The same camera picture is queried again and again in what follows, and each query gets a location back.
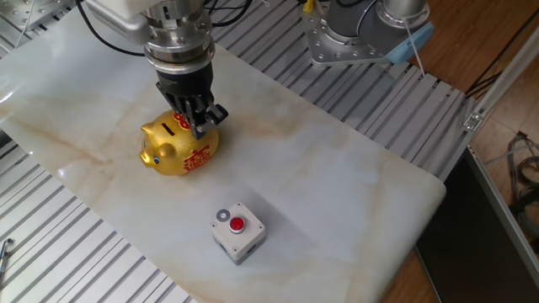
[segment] red label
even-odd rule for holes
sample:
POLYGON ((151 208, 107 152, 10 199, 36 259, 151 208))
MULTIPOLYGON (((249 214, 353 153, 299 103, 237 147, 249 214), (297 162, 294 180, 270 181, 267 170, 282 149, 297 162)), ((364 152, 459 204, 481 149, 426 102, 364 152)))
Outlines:
POLYGON ((208 152, 209 149, 210 146, 204 146, 199 151, 193 150, 193 155, 189 156, 187 159, 184 160, 184 169, 190 172, 193 169, 199 167, 200 165, 208 162, 208 160, 210 160, 211 158, 211 155, 208 152))
POLYGON ((183 128, 184 130, 190 130, 189 123, 185 122, 184 116, 182 114, 174 113, 174 119, 178 121, 179 127, 183 128))

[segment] metal frame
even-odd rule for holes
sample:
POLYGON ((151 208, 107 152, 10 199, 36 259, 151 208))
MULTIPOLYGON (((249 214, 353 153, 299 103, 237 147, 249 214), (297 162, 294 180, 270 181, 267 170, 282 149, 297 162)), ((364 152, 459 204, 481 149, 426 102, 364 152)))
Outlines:
POLYGON ((521 73, 539 54, 539 28, 537 28, 528 41, 505 70, 499 75, 494 85, 488 90, 485 97, 475 107, 462 129, 466 132, 475 132, 484 121, 484 118, 494 108, 505 92, 513 85, 521 73))

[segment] white marble surface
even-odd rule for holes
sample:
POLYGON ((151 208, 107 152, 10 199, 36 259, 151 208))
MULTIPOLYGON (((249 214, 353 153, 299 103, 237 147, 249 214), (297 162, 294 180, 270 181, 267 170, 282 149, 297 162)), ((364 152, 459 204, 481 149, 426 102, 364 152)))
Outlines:
POLYGON ((442 182, 220 47, 213 66, 230 116, 187 177, 138 158, 140 126, 168 109, 155 72, 78 12, 0 61, 0 127, 200 303, 377 301, 442 182), (238 201, 268 232, 239 267, 210 231, 238 201))

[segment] metal grating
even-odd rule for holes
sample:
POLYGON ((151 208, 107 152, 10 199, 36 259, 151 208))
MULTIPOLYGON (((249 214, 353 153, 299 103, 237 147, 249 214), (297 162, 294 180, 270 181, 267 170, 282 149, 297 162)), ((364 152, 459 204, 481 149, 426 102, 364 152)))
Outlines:
MULTIPOLYGON (((222 1, 219 6, 234 6, 222 1)), ((26 34, 44 34, 71 8, 26 34)), ((409 64, 317 67, 296 1, 255 2, 218 44, 405 160, 444 180, 472 138, 473 100, 409 64)), ((215 21, 235 13, 217 10, 215 21)), ((0 19, 0 56, 16 29, 0 19)), ((1 302, 183 302, 190 297, 11 141, 0 148, 0 241, 15 240, 1 302)))

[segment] metal bracket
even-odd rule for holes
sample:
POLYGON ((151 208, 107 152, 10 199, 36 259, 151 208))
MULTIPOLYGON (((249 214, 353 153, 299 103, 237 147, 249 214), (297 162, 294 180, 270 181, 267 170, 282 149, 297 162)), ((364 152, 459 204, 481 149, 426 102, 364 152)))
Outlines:
POLYGON ((35 0, 34 8, 30 15, 31 2, 2 0, 2 3, 0 3, 0 16, 21 31, 28 21, 28 16, 30 16, 26 30, 32 30, 70 4, 72 4, 72 0, 35 0))
POLYGON ((462 130, 466 132, 475 132, 478 129, 478 127, 481 125, 481 122, 483 122, 484 119, 485 117, 482 114, 473 112, 470 114, 468 119, 466 119, 466 122, 464 122, 464 125, 462 126, 462 130))
POLYGON ((337 66, 387 61, 359 37, 344 37, 333 32, 326 20, 328 10, 329 3, 321 4, 315 1, 312 12, 302 11, 302 27, 315 65, 337 66))

